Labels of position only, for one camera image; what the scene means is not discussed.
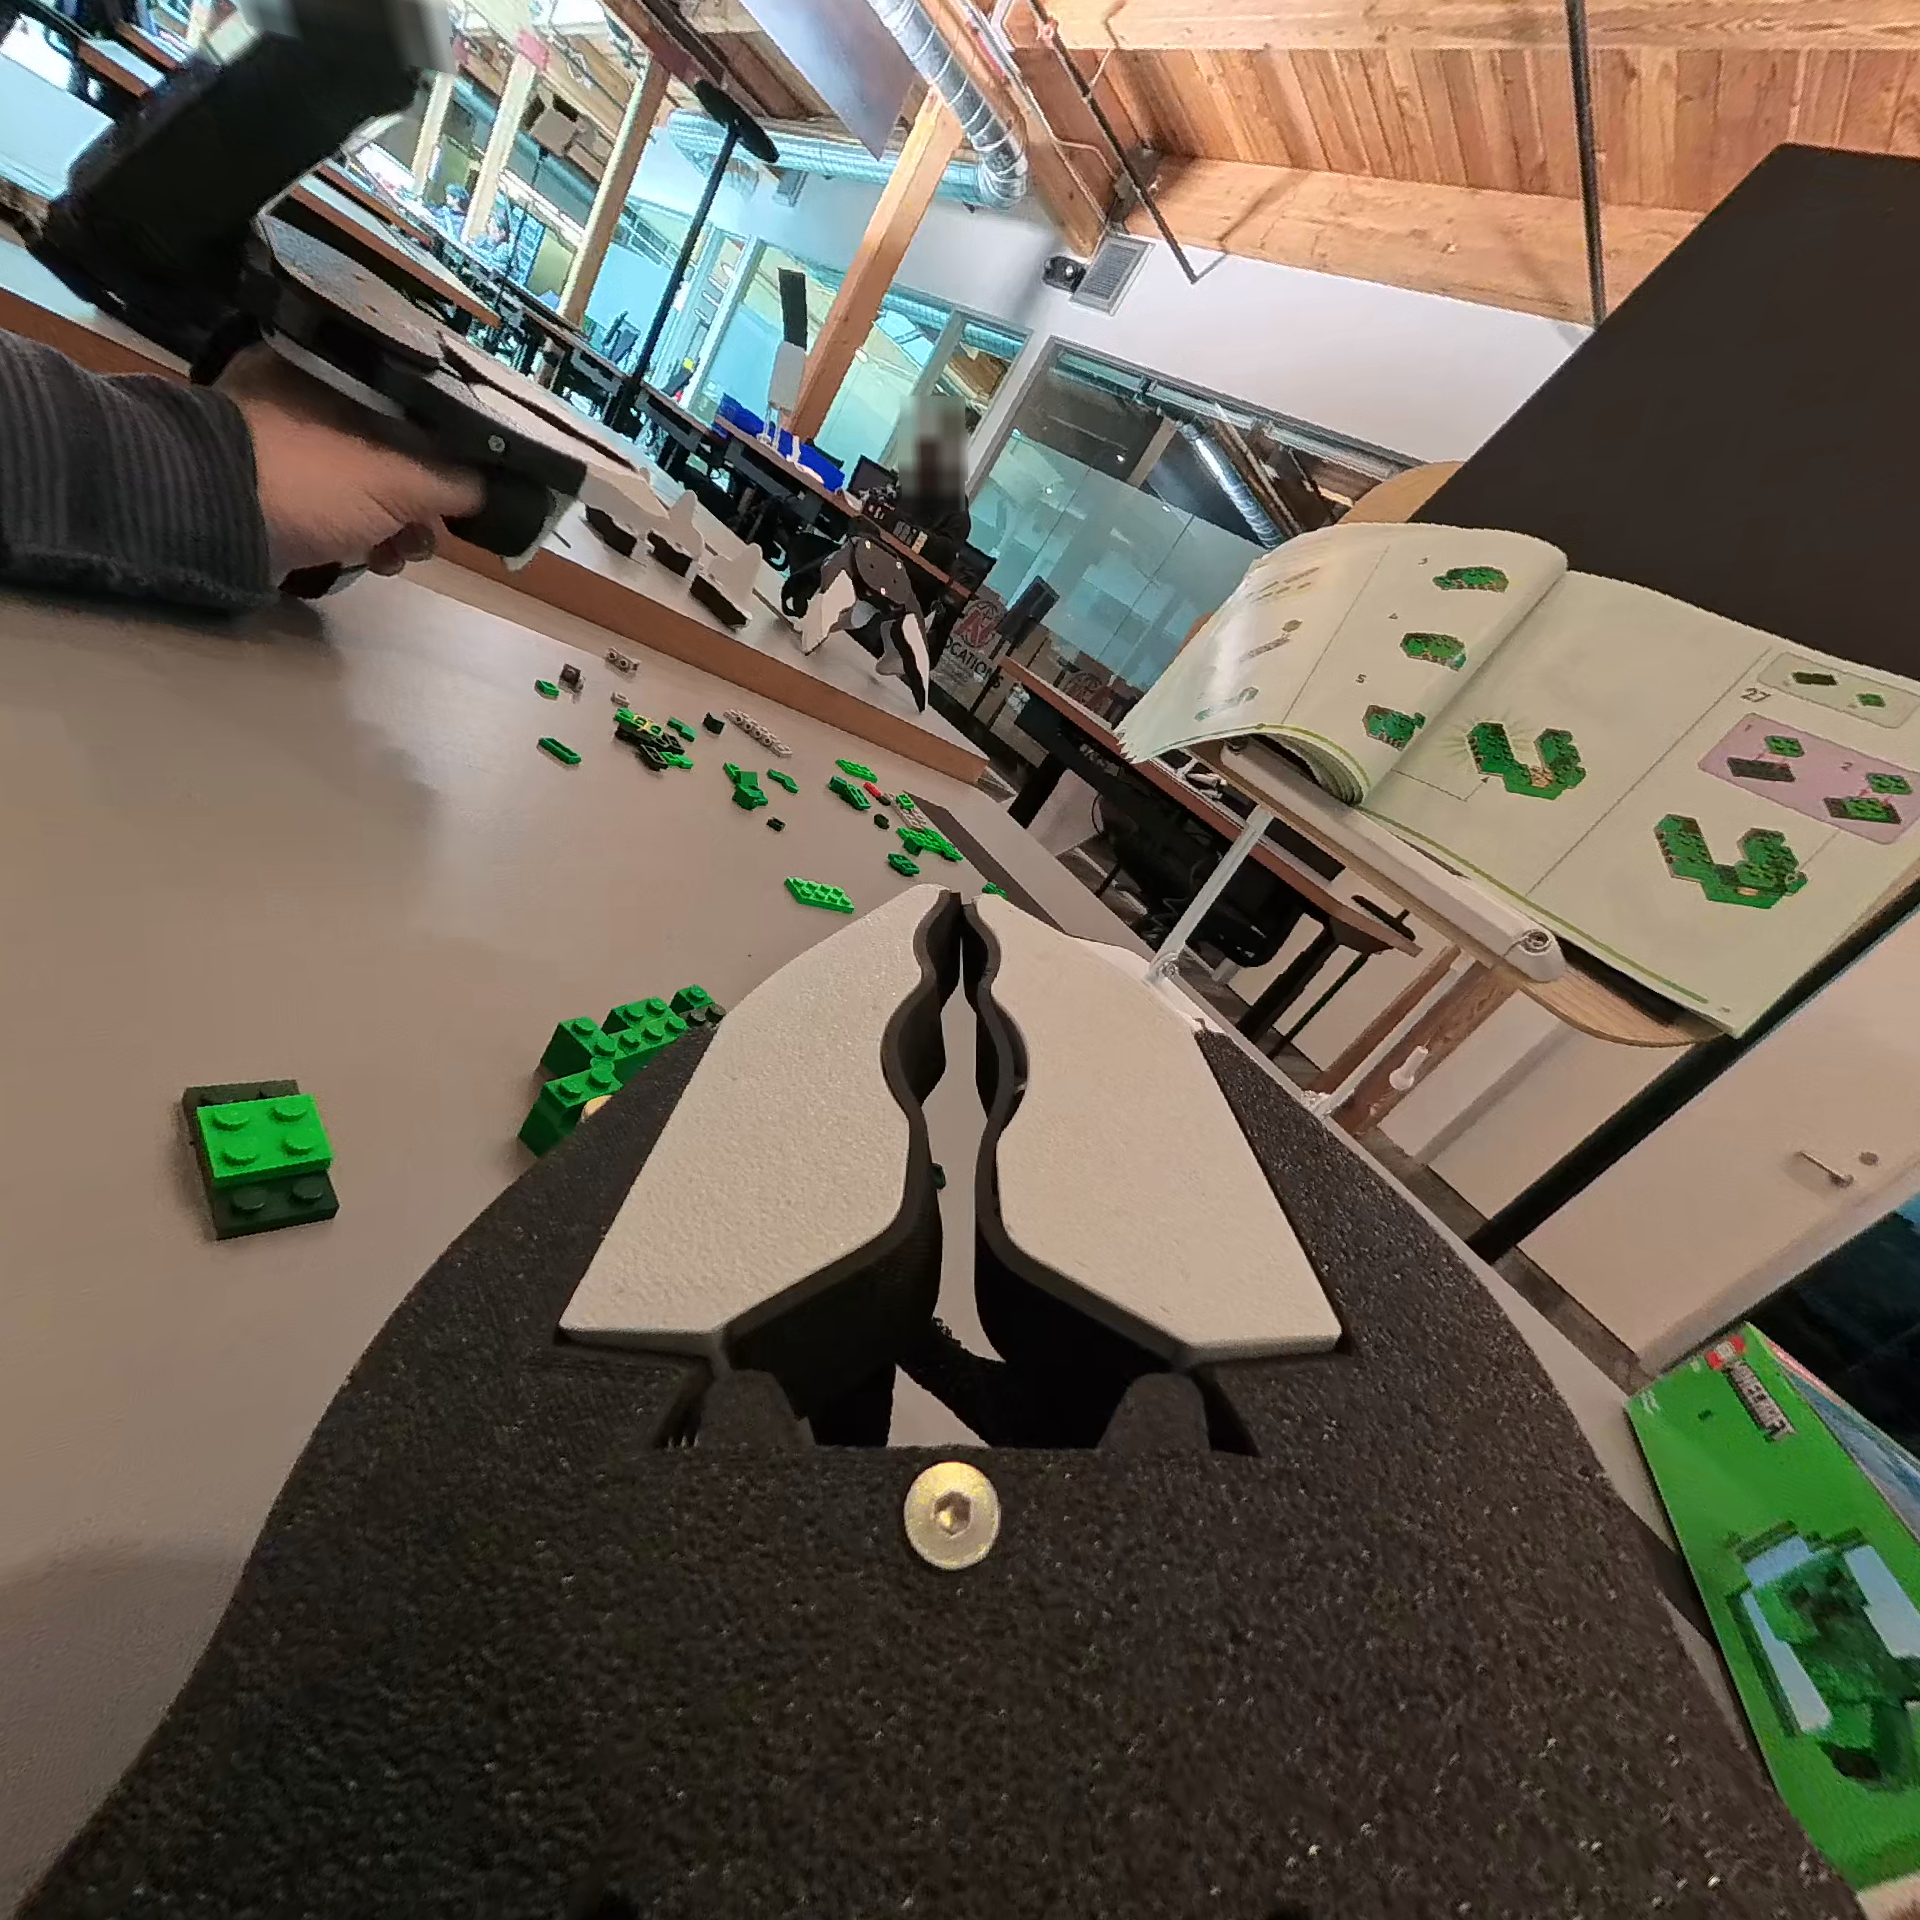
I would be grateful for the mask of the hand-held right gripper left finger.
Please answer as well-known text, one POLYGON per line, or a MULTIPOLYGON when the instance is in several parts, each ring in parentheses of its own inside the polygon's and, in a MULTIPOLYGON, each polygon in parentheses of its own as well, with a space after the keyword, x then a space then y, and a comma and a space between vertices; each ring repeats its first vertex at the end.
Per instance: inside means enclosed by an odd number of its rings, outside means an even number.
POLYGON ((962 918, 915 884, 727 1014, 567 1300, 567 1342, 768 1373, 802 1419, 892 1380, 944 1276, 923 1101, 962 918))

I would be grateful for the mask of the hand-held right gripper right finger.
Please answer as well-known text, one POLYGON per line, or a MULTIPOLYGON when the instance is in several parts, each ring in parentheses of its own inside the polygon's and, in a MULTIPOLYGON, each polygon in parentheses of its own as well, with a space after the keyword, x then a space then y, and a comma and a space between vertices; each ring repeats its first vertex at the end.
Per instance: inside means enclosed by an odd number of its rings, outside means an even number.
POLYGON ((977 1316, 1014 1438, 1096 1442, 1127 1389, 1321 1357, 1342 1326, 1174 998, 1000 895, 966 910, 984 1134, 977 1316))

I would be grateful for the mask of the green angled brick assembly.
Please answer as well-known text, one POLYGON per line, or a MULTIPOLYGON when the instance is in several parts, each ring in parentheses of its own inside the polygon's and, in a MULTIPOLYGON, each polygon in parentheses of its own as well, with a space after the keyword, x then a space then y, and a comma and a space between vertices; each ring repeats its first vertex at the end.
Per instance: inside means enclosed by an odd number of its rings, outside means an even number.
POLYGON ((520 1143, 538 1158, 571 1137, 584 1099, 625 1090, 652 1061, 691 1034, 724 1021, 727 1007, 704 987, 687 985, 672 998, 626 998, 593 1019, 558 1021, 542 1061, 536 1103, 520 1127, 520 1143))

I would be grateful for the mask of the scatter of toy bricks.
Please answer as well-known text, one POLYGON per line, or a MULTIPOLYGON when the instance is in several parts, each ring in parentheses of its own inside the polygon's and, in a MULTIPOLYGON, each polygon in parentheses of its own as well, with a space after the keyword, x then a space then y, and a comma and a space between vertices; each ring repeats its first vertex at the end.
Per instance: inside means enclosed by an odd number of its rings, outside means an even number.
MULTIPOLYGON (((620 676, 628 676, 639 668, 635 659, 620 652, 609 652, 607 666, 610 666, 620 676)), ((578 700, 586 694, 586 675, 576 663, 563 663, 554 679, 536 679, 534 689, 540 700, 552 705, 561 700, 578 700)), ((697 766, 691 748, 699 746, 703 738, 729 738, 735 746, 751 740, 766 759, 774 761, 766 767, 743 759, 723 761, 727 795, 736 810, 768 810, 775 803, 770 786, 790 801, 799 798, 802 791, 800 778, 790 766, 796 757, 792 743, 748 710, 706 710, 699 727, 692 727, 674 713, 664 719, 646 716, 620 689, 612 690, 610 700, 615 743, 626 748, 639 763, 655 775, 672 771, 691 772, 697 766)), ((571 749, 555 737, 544 737, 540 740, 540 751, 563 766, 584 763, 580 751, 571 749)), ((955 868, 967 859, 948 829, 934 822, 931 806, 921 805, 906 789, 889 791, 881 782, 879 771, 860 759, 836 755, 824 789, 862 818, 870 818, 875 831, 892 835, 898 842, 896 849, 887 849, 882 855, 884 868, 898 878, 921 878, 921 871, 931 859, 955 868)), ((852 895, 835 882, 786 876, 782 887, 796 906, 842 917, 852 917, 856 911, 852 895)))

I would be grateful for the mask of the two-tone green brick piece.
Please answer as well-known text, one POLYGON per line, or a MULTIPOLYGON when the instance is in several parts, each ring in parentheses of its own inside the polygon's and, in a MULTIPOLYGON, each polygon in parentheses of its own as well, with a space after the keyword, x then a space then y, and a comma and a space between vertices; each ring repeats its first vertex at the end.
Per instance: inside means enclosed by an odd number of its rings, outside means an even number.
POLYGON ((186 1089, 182 1113, 218 1241, 337 1219, 330 1134, 296 1078, 186 1089))

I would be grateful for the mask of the wooden office desk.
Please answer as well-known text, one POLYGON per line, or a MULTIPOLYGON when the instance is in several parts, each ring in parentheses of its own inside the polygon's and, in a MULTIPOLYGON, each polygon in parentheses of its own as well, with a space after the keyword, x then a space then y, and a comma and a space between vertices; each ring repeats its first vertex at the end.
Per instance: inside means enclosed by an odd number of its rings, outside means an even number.
MULTIPOLYGON (((1127 761, 1119 737, 1090 708, 1031 668, 1007 663, 1000 675, 1025 690, 1017 727, 1043 749, 1014 803, 1014 818, 1036 822, 1065 778, 1087 785, 1096 795, 1096 835, 1112 851, 1112 876, 1135 884, 1146 910, 1142 933, 1158 945, 1232 851, 1251 813, 1232 811, 1161 761, 1127 761)), ((1350 958, 1337 987, 1378 954, 1418 954, 1409 914, 1337 893, 1340 876, 1334 855, 1273 820, 1208 908, 1192 941, 1238 970, 1270 965, 1296 925, 1315 924, 1310 945, 1240 1017, 1246 1038, 1270 1045, 1279 1019, 1337 954, 1350 958)))

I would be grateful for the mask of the white desk with wooden edge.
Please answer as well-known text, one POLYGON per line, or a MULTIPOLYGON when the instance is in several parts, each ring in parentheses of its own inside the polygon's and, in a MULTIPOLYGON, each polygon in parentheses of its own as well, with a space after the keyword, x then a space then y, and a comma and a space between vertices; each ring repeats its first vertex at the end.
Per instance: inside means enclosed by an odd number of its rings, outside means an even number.
MULTIPOLYGON (((186 361, 73 295, 32 258, 11 220, 2 227, 2 279, 6 329, 52 345, 98 372, 186 378, 186 361)), ((729 630, 655 559, 607 551, 580 510, 571 510, 521 570, 448 537, 423 577, 473 607, 555 641, 576 641, 593 659, 610 649, 631 654, 640 661, 640 679, 656 673, 655 659, 679 661, 719 686, 719 693, 704 694, 716 710, 736 706, 768 727, 775 710, 806 716, 865 740, 873 763, 911 761, 962 785, 977 785, 985 772, 984 751, 947 719, 912 706, 895 682, 860 666, 850 647, 835 642, 802 657, 768 607, 759 607, 742 630, 729 630)))

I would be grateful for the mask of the grey desk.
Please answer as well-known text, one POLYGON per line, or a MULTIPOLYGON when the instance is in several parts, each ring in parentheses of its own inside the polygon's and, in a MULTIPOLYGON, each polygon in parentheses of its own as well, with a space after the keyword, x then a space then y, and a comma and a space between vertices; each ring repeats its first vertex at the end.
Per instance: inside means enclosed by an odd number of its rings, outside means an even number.
POLYGON ((538 1158, 558 1021, 729 1014, 906 889, 552 661, 402 581, 6 594, 8 1908, 1852 1914, 1480 1268, 1232 1036, 1329 1355, 1014 1438, 966 948, 892 1380, 567 1342, 723 1025, 538 1158), (182 1092, 273 1078, 342 1209, 220 1241, 182 1092))

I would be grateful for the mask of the person's left hand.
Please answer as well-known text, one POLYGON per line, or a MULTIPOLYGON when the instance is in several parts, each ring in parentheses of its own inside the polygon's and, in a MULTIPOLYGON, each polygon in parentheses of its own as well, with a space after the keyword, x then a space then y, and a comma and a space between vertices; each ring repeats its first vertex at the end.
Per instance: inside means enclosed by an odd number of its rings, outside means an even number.
POLYGON ((392 579, 430 559, 448 523, 488 503, 481 471, 435 458, 409 422, 372 413, 268 345, 243 350, 216 389, 252 435, 275 585, 328 567, 392 579))

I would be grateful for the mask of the white book stand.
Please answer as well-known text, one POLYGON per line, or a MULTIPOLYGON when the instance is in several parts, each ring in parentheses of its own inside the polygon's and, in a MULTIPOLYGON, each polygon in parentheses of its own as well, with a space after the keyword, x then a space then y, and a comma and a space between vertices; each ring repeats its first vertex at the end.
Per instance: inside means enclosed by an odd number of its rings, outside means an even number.
POLYGON ((1399 914, 1411 917, 1412 906, 1470 933, 1494 958, 1516 965, 1524 975, 1552 980, 1567 972, 1569 956, 1546 925, 1528 918, 1516 906, 1495 898, 1474 881, 1460 878, 1436 855, 1401 842, 1356 806, 1340 805, 1270 743, 1252 738, 1217 743, 1194 759, 1194 766, 1212 772, 1222 791, 1242 793, 1267 828, 1283 825, 1298 842, 1318 846, 1321 858, 1337 859, 1345 873, 1371 884, 1383 895, 1392 895, 1395 908, 1375 910, 1361 900, 1337 898, 1326 876, 1310 859, 1267 838, 1240 853, 1240 844, 1251 835, 1251 815, 1235 815, 1222 798, 1201 793, 1158 761, 1121 759, 1119 738, 1100 722, 1074 719, 1065 710, 1056 710, 1056 716, 1062 725, 1047 740, 1041 766, 1026 775, 1010 806, 1020 825, 1031 825, 1038 818, 1043 805, 1067 775, 1087 779, 1098 793, 1152 789, 1183 815, 1227 842, 1218 861, 1230 873, 1238 873, 1242 865, 1257 865, 1273 873, 1280 887, 1298 900, 1298 908, 1292 910, 1294 918, 1319 924, 1313 946, 1240 1019, 1240 1031, 1246 1038, 1265 1039, 1273 1021, 1305 991, 1337 946, 1369 956, 1392 946, 1392 941, 1411 941, 1411 935, 1399 925, 1399 914))

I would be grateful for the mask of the black floor lamp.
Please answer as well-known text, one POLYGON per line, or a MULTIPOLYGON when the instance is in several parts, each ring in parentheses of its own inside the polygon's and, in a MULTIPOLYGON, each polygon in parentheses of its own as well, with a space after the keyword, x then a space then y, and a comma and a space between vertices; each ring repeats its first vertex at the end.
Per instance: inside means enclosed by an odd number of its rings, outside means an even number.
POLYGON ((742 297, 742 274, 751 262, 751 245, 716 221, 716 203, 736 164, 770 166, 777 145, 753 113, 735 103, 719 85, 697 83, 696 98, 711 127, 711 150, 704 153, 703 194, 689 217, 679 251, 668 267, 656 313, 633 358, 633 386, 674 399, 687 410, 697 405, 704 372, 713 358, 732 307, 742 297))

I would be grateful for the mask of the green toy box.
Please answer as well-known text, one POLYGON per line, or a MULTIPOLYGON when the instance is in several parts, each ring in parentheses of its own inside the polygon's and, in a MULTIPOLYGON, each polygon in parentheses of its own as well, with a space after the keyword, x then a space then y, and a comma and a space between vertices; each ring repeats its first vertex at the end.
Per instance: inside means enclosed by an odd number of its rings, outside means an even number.
POLYGON ((1753 1326, 1625 1414, 1771 1783, 1868 1916, 1915 1916, 1915 1455, 1753 1326))

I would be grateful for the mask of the black hanging rod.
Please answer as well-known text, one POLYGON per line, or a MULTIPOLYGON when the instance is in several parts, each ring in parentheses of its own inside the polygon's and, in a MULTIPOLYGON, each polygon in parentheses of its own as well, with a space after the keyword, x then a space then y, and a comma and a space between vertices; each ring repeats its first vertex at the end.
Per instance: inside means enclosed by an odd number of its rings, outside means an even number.
POLYGON ((1594 103, 1594 44, 1586 4, 1564 3, 1569 38, 1569 83, 1574 101, 1575 169, 1582 213, 1582 239, 1590 279, 1591 322, 1603 325, 1609 300, 1606 281, 1606 237, 1600 196, 1600 155, 1594 103))

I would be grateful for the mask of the wooden post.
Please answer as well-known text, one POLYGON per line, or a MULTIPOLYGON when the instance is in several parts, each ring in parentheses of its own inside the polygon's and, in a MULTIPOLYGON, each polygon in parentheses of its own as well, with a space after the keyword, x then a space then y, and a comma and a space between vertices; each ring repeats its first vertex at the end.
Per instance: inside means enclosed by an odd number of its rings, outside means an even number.
POLYGON ((833 399, 852 370, 858 350, 866 343, 960 145, 960 121, 931 90, 808 354, 799 403, 786 415, 786 430, 796 442, 822 437, 833 399))
POLYGON ((1442 950, 1313 1078, 1310 1106, 1354 1138, 1371 1134, 1521 985, 1506 965, 1442 950))

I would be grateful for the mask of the silver air duct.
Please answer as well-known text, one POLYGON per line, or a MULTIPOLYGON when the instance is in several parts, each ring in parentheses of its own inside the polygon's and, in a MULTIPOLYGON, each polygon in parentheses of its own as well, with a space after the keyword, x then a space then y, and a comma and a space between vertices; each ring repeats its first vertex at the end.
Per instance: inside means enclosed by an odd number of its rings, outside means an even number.
POLYGON ((770 173, 884 185, 906 125, 937 105, 959 125, 940 191, 1009 211, 1030 189, 1017 107, 937 4, 671 4, 666 21, 758 109, 777 150, 761 164, 770 173))

